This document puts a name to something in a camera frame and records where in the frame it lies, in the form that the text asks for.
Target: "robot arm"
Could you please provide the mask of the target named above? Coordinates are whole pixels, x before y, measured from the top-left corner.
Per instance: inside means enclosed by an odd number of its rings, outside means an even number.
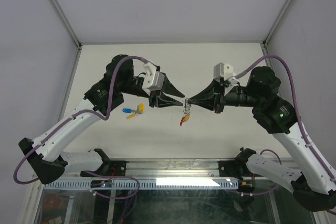
[[[237,167],[247,167],[251,173],[281,185],[310,211],[334,208],[336,184],[322,164],[334,176],[336,171],[308,135],[308,144],[303,139],[294,107],[277,96],[281,82],[274,72],[269,67],[254,68],[246,87],[241,87],[234,76],[230,65],[218,64],[212,83],[191,97],[189,103],[215,113],[223,112],[226,105],[252,107],[258,124],[285,147],[300,170],[269,161],[248,148],[235,158]]]
[[[123,103],[123,93],[148,98],[151,107],[183,106],[165,95],[184,97],[169,82],[166,74],[160,72],[159,66],[145,62],[145,77],[135,77],[133,60],[125,60],[126,57],[115,56],[107,65],[103,79],[94,84],[79,104],[50,130],[33,140],[24,138],[20,141],[19,147],[25,155],[35,149],[27,159],[43,184],[55,181],[64,173],[86,170],[97,174],[107,172],[110,159],[101,149],[86,153],[63,150],[87,127],[98,120],[107,120],[110,112]]]

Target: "blue key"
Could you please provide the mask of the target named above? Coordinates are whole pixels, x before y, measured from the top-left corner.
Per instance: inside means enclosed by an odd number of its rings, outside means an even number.
[[[122,112],[124,112],[124,113],[132,113],[133,110],[131,110],[131,109],[122,109]]]

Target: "yellow key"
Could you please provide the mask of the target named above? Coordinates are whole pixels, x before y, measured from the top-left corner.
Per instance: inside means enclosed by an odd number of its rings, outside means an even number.
[[[188,121],[189,118],[190,118],[190,114],[185,115],[185,117],[184,117],[184,122]]]
[[[129,115],[128,117],[126,117],[126,119],[131,119],[131,118],[133,118],[133,117],[135,117],[135,113],[134,114],[131,114],[131,115]]]
[[[140,103],[140,104],[139,104],[139,111],[140,111],[140,112],[143,112],[143,110],[144,110],[143,103]]]

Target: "red key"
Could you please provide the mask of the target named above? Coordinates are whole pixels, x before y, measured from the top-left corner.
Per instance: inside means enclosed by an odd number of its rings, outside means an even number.
[[[184,120],[185,120],[185,116],[182,117],[181,121],[180,121],[180,126],[182,126],[182,124],[184,123]]]

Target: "light strip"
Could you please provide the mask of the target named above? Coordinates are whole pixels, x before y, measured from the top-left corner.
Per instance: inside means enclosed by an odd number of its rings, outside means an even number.
[[[158,186],[209,186],[219,187],[220,185],[214,182],[211,178],[157,178],[156,184]]]

